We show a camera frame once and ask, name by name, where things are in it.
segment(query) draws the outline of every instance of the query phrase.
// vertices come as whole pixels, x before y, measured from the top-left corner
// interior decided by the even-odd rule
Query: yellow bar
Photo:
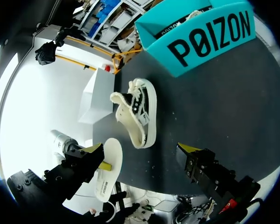
[[[142,51],[142,49],[140,49],[140,50],[131,50],[131,51],[127,51],[127,52],[122,52],[122,53],[116,54],[116,56],[119,56],[119,55],[127,55],[127,54],[131,54],[131,53],[137,53],[137,52],[140,52],[140,51]]]
[[[74,61],[74,60],[72,60],[72,59],[69,59],[69,58],[66,58],[66,57],[62,57],[62,56],[59,56],[59,55],[56,55],[56,57],[57,57],[57,58],[61,58],[61,59],[65,60],[65,61],[68,61],[68,62],[73,62],[73,63],[78,64],[78,65],[81,65],[81,66],[83,66],[83,67],[89,66],[89,65],[86,65],[86,64],[83,64],[83,63],[80,63],[80,62],[76,62],[76,61]],[[91,67],[91,66],[89,66],[88,69],[90,69],[90,70],[92,70],[92,71],[96,71],[96,70],[97,70],[96,68],[93,68],[93,67]]]
[[[81,40],[78,40],[78,39],[74,39],[74,38],[71,38],[71,37],[67,37],[67,39],[69,39],[69,40],[71,40],[71,41],[74,41],[74,42],[77,42],[77,43],[80,43],[80,44],[83,44],[83,45],[85,45],[85,46],[90,47],[90,44],[89,44],[88,42],[84,42],[84,41],[81,41]],[[98,51],[100,51],[100,52],[102,52],[102,53],[108,55],[108,56],[112,56],[112,55],[113,55],[113,54],[109,53],[108,51],[105,51],[105,50],[103,50],[103,49],[101,49],[101,48],[98,48],[98,47],[96,47],[96,46],[93,46],[93,48],[94,48],[95,50],[98,50]]]
[[[116,71],[117,71],[117,68],[116,68],[116,65],[115,65],[115,60],[114,60],[114,58],[112,58],[112,62],[113,62],[114,70],[115,70],[115,72],[116,72]]]

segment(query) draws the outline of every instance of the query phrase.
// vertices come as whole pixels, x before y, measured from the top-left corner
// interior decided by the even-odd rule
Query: shoe sole
[[[147,140],[145,145],[142,148],[151,147],[157,137],[157,125],[156,125],[156,116],[157,116],[157,94],[155,92],[154,86],[151,82],[146,79],[136,78],[134,82],[140,81],[141,84],[146,86],[147,95],[148,95],[148,131],[147,131]]]

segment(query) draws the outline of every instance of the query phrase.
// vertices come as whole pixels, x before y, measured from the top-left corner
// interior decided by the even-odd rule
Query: white cable
[[[75,194],[76,196],[79,196],[79,197],[91,197],[91,198],[96,198],[94,196],[86,196],[86,195],[79,195],[79,194]]]
[[[48,26],[49,23],[51,22],[53,13],[55,12],[55,10],[56,10],[57,5],[58,5],[59,2],[60,2],[60,0],[57,0],[57,1],[55,2],[54,6],[53,6],[53,8],[52,8],[51,14],[50,14],[50,16],[49,16],[49,18],[48,18],[48,20],[47,20],[47,22],[46,22],[46,25],[47,25],[47,26]]]
[[[112,205],[112,207],[114,208],[114,214],[112,215],[112,217],[111,217],[108,221],[106,221],[106,223],[108,223],[108,222],[110,222],[112,219],[114,219],[115,214],[116,214],[116,209],[115,209],[114,204],[112,204],[112,203],[111,203],[111,202],[109,202],[109,201],[108,201],[108,203],[109,203],[110,205]]]

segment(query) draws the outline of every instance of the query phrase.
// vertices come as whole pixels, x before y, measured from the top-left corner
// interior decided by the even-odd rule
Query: black cable
[[[261,206],[263,204],[263,200],[261,198],[256,198],[253,201],[251,201],[250,203],[248,203],[246,208],[249,208],[251,205],[253,205],[255,203],[259,203],[259,205]]]

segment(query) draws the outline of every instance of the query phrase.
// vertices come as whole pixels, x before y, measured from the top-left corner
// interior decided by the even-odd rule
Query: sneaker
[[[116,119],[127,129],[135,148],[148,148],[156,139],[157,96],[146,79],[129,82],[128,93],[114,92],[111,101],[118,104]]]

